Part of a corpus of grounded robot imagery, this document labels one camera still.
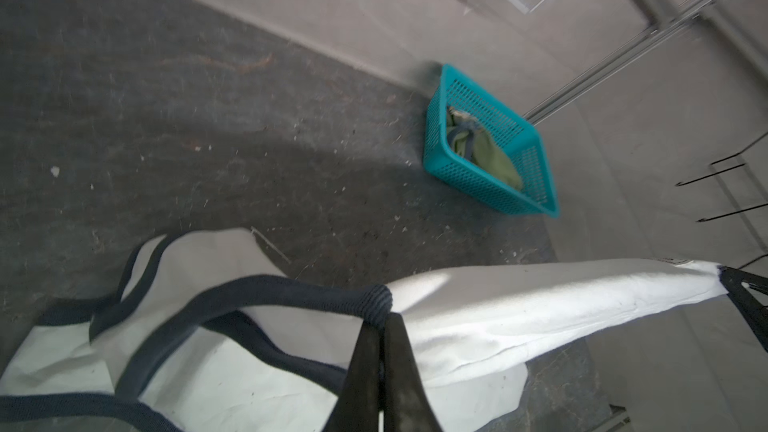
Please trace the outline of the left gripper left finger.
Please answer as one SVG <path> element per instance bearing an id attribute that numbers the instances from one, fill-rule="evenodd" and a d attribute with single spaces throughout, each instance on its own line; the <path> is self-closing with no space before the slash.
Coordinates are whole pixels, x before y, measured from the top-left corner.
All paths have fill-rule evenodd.
<path id="1" fill-rule="evenodd" d="M 381 337 L 363 323 L 342 391 L 323 430 L 377 432 L 379 430 Z"/>

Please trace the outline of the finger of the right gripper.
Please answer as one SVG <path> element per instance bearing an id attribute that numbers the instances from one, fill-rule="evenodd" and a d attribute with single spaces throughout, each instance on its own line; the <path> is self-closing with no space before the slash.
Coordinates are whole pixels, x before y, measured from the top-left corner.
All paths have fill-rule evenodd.
<path id="1" fill-rule="evenodd" d="M 727 266 L 719 267 L 719 279 L 727 296 L 740 312 L 764 350 L 767 350 L 767 306 L 754 295 L 767 295 L 767 279 Z"/>

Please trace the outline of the teal plastic basket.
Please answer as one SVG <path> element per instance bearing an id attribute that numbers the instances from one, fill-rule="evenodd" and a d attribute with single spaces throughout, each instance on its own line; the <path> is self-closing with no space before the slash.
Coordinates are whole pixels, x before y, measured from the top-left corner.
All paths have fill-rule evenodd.
<path id="1" fill-rule="evenodd" d="M 460 157 L 448 141 L 449 109 L 467 112 L 490 133 L 522 179 L 516 190 Z M 423 165 L 428 173 L 509 215 L 557 217 L 560 205 L 547 154 L 532 124 L 457 68 L 442 66 L 426 115 Z"/>

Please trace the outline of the white navy-trimmed tank top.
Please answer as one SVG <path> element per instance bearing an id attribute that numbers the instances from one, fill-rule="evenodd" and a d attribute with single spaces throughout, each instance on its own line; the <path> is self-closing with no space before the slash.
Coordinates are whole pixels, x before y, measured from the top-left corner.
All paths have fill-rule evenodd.
<path id="1" fill-rule="evenodd" d="M 117 290 L 46 310 L 1 375 L 5 422 L 116 418 L 141 431 L 318 431 L 363 326 L 403 319 L 439 426 L 514 411 L 526 363 L 724 294 L 717 264 L 613 259 L 446 268 L 345 290 L 287 277 L 243 229 L 135 249 Z"/>

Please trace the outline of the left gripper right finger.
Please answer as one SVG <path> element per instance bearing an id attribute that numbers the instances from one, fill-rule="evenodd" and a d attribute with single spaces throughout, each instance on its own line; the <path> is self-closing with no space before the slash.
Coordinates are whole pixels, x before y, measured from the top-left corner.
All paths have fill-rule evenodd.
<path id="1" fill-rule="evenodd" d="M 383 332 L 383 427 L 387 432 L 441 431 L 419 375 L 400 314 L 390 313 Z"/>

